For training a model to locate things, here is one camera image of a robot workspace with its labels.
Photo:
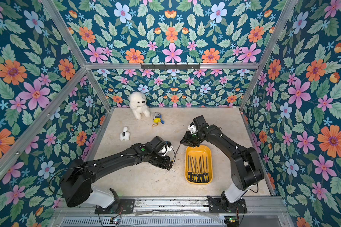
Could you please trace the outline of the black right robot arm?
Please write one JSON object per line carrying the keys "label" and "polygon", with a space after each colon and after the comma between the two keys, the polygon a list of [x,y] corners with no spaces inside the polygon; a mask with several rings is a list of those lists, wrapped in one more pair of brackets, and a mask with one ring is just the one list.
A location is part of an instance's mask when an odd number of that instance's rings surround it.
{"label": "black right robot arm", "polygon": [[190,123],[181,144],[194,148],[204,141],[216,146],[230,160],[232,183],[222,192],[220,202],[224,211],[232,212],[241,204],[242,196],[264,179],[259,153],[253,147],[246,148],[234,142],[220,127],[209,125],[201,115]]}

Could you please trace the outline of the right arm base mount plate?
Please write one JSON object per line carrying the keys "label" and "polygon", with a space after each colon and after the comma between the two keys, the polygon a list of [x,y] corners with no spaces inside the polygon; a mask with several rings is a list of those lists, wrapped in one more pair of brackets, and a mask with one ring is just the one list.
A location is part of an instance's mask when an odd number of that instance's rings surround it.
{"label": "right arm base mount plate", "polygon": [[247,213],[247,207],[244,199],[236,202],[229,202],[225,196],[214,198],[207,196],[210,213]]}

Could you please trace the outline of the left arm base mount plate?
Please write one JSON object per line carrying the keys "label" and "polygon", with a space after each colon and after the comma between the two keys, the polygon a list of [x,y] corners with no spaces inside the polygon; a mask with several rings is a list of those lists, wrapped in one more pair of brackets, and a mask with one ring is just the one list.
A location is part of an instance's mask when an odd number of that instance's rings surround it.
{"label": "left arm base mount plate", "polygon": [[98,206],[95,214],[112,215],[112,214],[132,214],[135,207],[135,199],[119,199],[115,200],[109,207],[102,208]]}

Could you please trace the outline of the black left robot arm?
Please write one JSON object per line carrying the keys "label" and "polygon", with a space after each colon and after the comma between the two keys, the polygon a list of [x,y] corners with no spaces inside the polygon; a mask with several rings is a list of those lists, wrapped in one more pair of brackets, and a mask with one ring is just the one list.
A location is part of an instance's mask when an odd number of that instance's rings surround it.
{"label": "black left robot arm", "polygon": [[122,168],[143,162],[170,170],[175,161],[174,148],[169,141],[156,136],[145,144],[136,143],[117,154],[105,158],[83,161],[77,159],[65,171],[60,188],[69,208],[84,203],[107,209],[117,205],[119,199],[113,189],[99,189],[94,183]]}

